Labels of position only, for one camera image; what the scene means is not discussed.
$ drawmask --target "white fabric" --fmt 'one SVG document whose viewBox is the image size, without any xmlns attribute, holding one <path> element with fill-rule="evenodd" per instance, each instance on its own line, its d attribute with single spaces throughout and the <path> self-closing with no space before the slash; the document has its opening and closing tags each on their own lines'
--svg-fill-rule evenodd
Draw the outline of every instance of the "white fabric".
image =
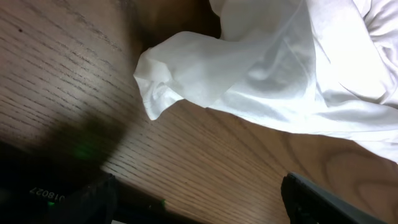
<svg viewBox="0 0 398 224">
<path fill-rule="evenodd" d="M 398 162 L 398 1 L 211 0 L 221 39 L 181 32 L 134 74 L 150 119 L 183 98 Z"/>
</svg>

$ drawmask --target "wooden table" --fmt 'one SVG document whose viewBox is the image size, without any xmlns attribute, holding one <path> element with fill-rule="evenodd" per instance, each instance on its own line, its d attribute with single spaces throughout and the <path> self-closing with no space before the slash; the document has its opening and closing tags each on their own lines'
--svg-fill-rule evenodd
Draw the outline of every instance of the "wooden table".
<svg viewBox="0 0 398 224">
<path fill-rule="evenodd" d="M 397 223 L 397 164 L 354 142 L 187 101 L 148 119 L 132 77 L 139 54 L 180 30 L 219 35 L 218 23 L 201 0 L 1 0 L 0 139 L 28 149 L 55 136 L 47 152 L 60 163 L 72 153 L 60 149 L 96 139 L 104 171 L 205 223 L 288 223 L 289 171 Z"/>
</svg>

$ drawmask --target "wood grain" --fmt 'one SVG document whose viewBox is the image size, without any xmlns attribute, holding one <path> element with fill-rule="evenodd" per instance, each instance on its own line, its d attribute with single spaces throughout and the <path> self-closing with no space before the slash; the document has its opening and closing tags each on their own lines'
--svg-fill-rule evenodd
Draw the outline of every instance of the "wood grain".
<svg viewBox="0 0 398 224">
<path fill-rule="evenodd" d="M 94 116 L 122 130 L 97 138 L 117 145 L 99 150 L 103 170 L 165 198 L 172 212 L 204 223 L 288 223 L 280 184 L 294 171 L 398 223 L 397 164 L 354 142 L 283 133 L 187 101 L 150 121 L 135 64 L 181 30 L 217 36 L 219 21 L 201 0 L 0 0 L 0 139 L 28 149 Z M 71 152 L 59 148 L 79 138 L 63 133 L 49 150 L 61 162 Z"/>
</svg>

